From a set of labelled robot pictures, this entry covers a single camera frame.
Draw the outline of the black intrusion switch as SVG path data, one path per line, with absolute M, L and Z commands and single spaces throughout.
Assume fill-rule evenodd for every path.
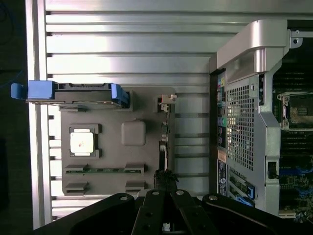
M 277 173 L 277 162 L 268 162 L 268 178 L 278 179 L 279 175 Z

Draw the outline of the green motherboard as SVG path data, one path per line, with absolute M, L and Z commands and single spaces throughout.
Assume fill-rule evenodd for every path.
M 274 74 L 272 111 L 278 123 L 280 103 L 276 96 L 285 92 L 313 92 L 313 72 Z M 281 129 L 278 179 L 279 216 L 298 223 L 313 220 L 313 131 Z

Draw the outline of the green RAM stick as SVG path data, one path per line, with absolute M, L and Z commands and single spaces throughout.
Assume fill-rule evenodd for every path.
M 124 168 L 86 168 L 84 173 L 125 173 Z

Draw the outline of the open black grey PC case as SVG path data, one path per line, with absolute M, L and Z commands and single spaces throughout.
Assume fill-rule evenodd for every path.
M 216 192 L 235 200 L 255 187 L 254 208 L 279 216 L 281 128 L 273 76 L 313 72 L 313 20 L 253 21 L 209 59 L 211 165 Z

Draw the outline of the grey plastic parts rack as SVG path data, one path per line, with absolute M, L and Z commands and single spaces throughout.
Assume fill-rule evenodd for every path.
M 109 104 L 58 104 L 61 112 L 62 185 L 65 195 L 136 193 L 154 187 L 158 170 L 161 124 L 157 111 L 162 94 L 176 94 L 171 87 L 123 87 L 129 108 Z M 74 156 L 70 134 L 90 129 L 94 152 Z M 84 173 L 86 168 L 124 168 L 125 173 Z

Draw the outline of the hard disk in blue carrier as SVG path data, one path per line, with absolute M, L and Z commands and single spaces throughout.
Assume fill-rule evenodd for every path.
M 11 84 L 10 96 L 34 104 L 109 104 L 129 108 L 130 95 L 119 84 L 73 84 L 29 81 L 26 86 Z

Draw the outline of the CPU socket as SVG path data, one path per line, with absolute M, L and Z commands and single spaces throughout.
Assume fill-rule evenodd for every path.
M 313 92 L 285 92 L 276 98 L 283 131 L 313 131 Z

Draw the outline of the silver CPU chip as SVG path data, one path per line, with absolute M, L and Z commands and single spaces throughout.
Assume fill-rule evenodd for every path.
M 94 152 L 94 134 L 90 129 L 74 129 L 70 134 L 70 152 L 74 156 L 90 156 Z

